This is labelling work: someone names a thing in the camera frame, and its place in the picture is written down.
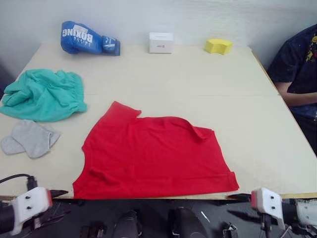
red shirt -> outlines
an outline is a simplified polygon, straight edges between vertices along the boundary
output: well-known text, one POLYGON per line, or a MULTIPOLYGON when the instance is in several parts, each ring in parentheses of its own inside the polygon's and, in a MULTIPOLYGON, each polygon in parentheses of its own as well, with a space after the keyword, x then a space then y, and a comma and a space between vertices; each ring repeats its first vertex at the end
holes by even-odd
POLYGON ((114 102, 82 147, 74 198, 162 197, 234 191, 214 131, 176 117, 137 118, 114 102))

boxing glove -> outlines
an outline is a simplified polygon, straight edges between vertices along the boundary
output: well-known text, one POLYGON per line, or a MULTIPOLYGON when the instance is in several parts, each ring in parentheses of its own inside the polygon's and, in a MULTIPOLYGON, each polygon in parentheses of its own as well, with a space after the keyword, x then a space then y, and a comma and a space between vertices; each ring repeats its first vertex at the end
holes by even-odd
POLYGON ((100 36, 84 24, 73 21, 62 23, 60 45, 69 54, 85 51, 109 56, 120 55, 120 42, 117 39, 100 36))

white table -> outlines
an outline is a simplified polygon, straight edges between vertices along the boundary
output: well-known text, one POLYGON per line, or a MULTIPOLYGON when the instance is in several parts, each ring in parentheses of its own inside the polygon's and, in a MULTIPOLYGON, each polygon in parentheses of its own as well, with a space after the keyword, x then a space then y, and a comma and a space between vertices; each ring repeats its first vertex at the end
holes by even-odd
MULTIPOLYGON (((62 136, 38 159, 0 151, 1 177, 36 176, 39 186, 68 190, 84 166, 81 146, 113 101, 141 109, 141 117, 177 116, 215 131, 240 190, 264 186, 280 194, 317 191, 317 159, 281 96, 248 47, 228 55, 200 47, 178 46, 169 55, 148 54, 141 46, 123 46, 120 57, 68 55, 43 44, 25 67, 62 69, 81 75, 88 110, 50 123, 62 136)), ((18 119, 0 114, 0 139, 18 119)), ((25 179, 0 185, 0 195, 17 196, 25 179)), ((179 198, 213 199, 228 193, 179 198)))

gray sock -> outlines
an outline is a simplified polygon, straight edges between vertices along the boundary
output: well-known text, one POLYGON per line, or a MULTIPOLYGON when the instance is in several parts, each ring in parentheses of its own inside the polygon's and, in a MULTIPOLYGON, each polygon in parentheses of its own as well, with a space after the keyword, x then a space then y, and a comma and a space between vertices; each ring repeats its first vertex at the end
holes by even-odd
POLYGON ((14 127, 12 136, 2 139, 1 147, 7 155, 26 151, 30 158, 38 158, 50 150, 59 136, 49 125, 41 127, 31 120, 22 120, 14 127))

white box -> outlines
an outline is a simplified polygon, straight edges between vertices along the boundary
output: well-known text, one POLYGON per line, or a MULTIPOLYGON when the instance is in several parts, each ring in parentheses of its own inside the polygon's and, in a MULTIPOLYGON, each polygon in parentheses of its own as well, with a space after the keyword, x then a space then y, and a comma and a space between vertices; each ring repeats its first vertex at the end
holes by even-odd
POLYGON ((150 32, 150 53, 172 53, 173 33, 150 32))

